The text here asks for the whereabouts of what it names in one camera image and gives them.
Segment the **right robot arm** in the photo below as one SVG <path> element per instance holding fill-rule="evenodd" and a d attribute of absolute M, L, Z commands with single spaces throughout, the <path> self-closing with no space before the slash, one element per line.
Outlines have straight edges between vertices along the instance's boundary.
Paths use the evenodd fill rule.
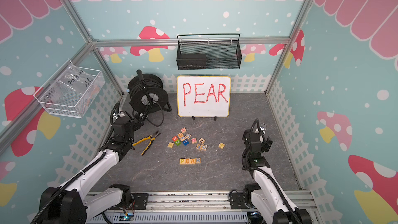
<path fill-rule="evenodd" d="M 294 204 L 277 182 L 270 164 L 262 155 L 273 143 L 265 137 L 266 126 L 255 119 L 243 133 L 245 149 L 241 156 L 243 170 L 249 172 L 254 184 L 244 188 L 245 204 L 256 208 L 267 224 L 310 224 L 312 219 L 305 209 Z"/>

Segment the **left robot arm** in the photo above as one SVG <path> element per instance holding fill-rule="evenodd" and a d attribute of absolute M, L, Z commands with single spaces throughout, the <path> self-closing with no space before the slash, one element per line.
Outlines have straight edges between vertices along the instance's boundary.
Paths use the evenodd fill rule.
<path fill-rule="evenodd" d="M 110 125 L 108 140 L 98 149 L 96 157 L 71 179 L 59 187 L 48 187 L 41 194 L 33 224 L 85 224 L 111 207 L 126 211 L 134 205 L 131 188 L 122 184 L 113 184 L 104 192 L 88 197 L 106 172 L 134 150 L 134 132 L 143 122 L 124 113 L 117 102 L 110 114 Z"/>

